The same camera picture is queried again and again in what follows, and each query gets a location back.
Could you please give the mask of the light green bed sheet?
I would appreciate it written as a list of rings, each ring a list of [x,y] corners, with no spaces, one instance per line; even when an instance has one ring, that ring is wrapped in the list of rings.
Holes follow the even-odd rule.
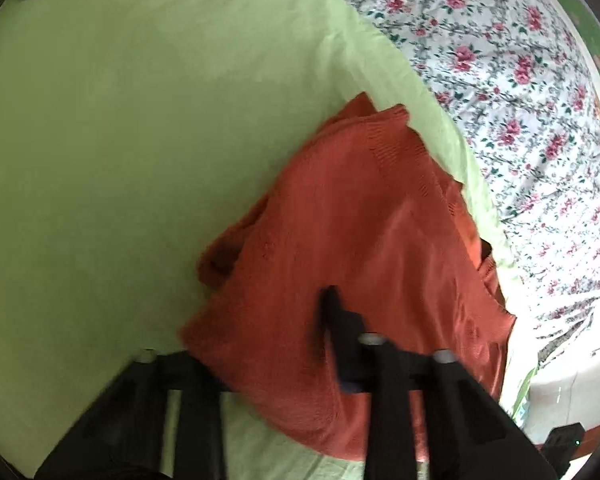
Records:
[[[6,0],[0,453],[34,474],[129,359],[178,348],[195,264],[360,92],[403,103],[506,237],[460,124],[344,0]]]

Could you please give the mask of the white rose-print floral quilt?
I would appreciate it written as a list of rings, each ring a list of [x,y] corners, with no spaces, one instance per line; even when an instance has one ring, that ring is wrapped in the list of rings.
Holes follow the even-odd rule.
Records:
[[[524,284],[540,360],[600,307],[600,113],[547,0],[346,0],[407,57],[464,134]]]

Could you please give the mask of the orange knit sweater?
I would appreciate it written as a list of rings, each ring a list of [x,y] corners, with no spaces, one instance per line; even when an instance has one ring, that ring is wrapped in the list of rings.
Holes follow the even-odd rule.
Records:
[[[462,187],[429,155],[407,110],[351,100],[272,188],[202,255],[212,289],[185,348],[276,429],[344,460],[366,451],[368,402],[343,393],[318,294],[399,348],[453,351],[491,396],[515,324]]]

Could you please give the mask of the brown wooden bed frame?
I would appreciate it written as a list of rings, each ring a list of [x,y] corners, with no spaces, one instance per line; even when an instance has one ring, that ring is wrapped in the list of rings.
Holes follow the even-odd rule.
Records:
[[[577,460],[583,456],[592,454],[600,445],[600,425],[586,430],[579,447],[571,457],[572,460]]]

